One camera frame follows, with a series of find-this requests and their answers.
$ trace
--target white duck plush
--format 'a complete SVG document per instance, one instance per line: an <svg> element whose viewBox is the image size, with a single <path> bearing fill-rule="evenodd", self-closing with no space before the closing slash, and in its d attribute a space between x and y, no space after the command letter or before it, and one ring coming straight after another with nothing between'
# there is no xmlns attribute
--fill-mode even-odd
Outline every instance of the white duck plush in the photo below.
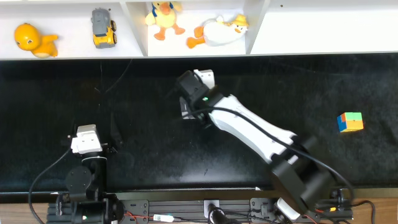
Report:
<svg viewBox="0 0 398 224"><path fill-rule="evenodd" d="M203 26L194 30L195 37L189 37L187 45L190 49L198 44L208 44L209 46L221 46L229 44L242 38L248 31L249 24L246 17L239 14L231 23L224 22L222 16L217 19L207 20Z"/></svg>

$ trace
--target stuffed animal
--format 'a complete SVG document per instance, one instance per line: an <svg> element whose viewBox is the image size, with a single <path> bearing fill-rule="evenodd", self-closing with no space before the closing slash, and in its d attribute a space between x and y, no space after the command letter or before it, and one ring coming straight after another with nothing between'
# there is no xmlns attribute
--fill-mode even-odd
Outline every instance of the stuffed animal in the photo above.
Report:
<svg viewBox="0 0 398 224"><path fill-rule="evenodd" d="M34 26L22 24L15 30L15 41L22 50L32 52L38 58L56 57L58 55L54 41L57 35L42 35Z"/></svg>
<svg viewBox="0 0 398 224"><path fill-rule="evenodd" d="M148 26L156 24L160 27L160 32L155 34L154 37L158 40L164 40L166 29L172 27L175 34L180 35L185 32L185 29L176 24L177 15L175 10L180 12L182 6L179 2L152 2L152 11L145 18Z"/></svg>
<svg viewBox="0 0 398 224"><path fill-rule="evenodd" d="M248 31L248 27L246 17L242 14L239 14L231 23L224 22L223 17L219 16L217 19L209 19L203 26L195 28L196 38L189 37L187 45L192 49L198 44L204 43L209 46L229 44L242 38Z"/></svg>

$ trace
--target blue cube face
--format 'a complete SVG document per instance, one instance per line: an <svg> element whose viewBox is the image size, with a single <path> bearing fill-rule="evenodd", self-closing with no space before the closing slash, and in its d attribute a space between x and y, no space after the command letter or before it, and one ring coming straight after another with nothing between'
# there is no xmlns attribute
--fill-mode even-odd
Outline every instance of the blue cube face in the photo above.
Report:
<svg viewBox="0 0 398 224"><path fill-rule="evenodd" d="M340 130L340 132L347 129L347 124L345 122L342 122L341 116L337 117L337 124L338 124L338 129Z"/></svg>

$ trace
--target toy head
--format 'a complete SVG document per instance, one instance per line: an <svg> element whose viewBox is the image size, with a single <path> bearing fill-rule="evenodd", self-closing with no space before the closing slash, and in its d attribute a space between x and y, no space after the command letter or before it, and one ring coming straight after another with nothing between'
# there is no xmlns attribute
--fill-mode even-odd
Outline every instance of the toy head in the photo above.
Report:
<svg viewBox="0 0 398 224"><path fill-rule="evenodd" d="M236 19L232 22L232 27L239 34L245 34L248 31L249 24L246 22L246 17L242 14L236 16Z"/></svg>
<svg viewBox="0 0 398 224"><path fill-rule="evenodd" d="M14 38L22 50L34 50L42 43L40 32L30 24L22 24L15 30Z"/></svg>
<svg viewBox="0 0 398 224"><path fill-rule="evenodd" d="M153 7L152 12L154 12L155 9L157 9L165 15L169 15L170 11L174 8L171 2L152 2L152 7Z"/></svg>

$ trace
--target yellow hat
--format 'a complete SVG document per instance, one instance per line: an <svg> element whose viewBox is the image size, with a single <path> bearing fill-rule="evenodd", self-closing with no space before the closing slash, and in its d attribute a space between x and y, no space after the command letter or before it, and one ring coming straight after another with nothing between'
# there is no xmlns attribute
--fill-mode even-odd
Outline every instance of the yellow hat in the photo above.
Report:
<svg viewBox="0 0 398 224"><path fill-rule="evenodd" d="M236 24L238 26L249 26L248 22L246 22L246 16L239 14L236 16L236 19L232 21L233 24Z"/></svg>

